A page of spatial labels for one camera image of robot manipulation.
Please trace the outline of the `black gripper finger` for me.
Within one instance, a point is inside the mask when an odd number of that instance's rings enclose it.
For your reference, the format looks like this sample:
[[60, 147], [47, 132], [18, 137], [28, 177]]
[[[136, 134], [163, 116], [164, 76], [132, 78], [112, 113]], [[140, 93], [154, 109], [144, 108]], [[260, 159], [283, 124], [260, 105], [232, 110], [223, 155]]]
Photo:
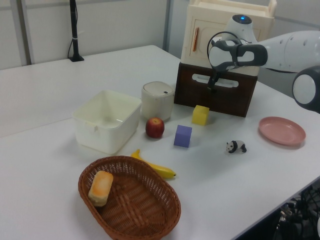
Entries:
[[207, 89], [209, 92], [216, 92], [215, 85], [217, 81], [220, 79], [221, 73], [218, 71], [215, 71], [208, 80]]

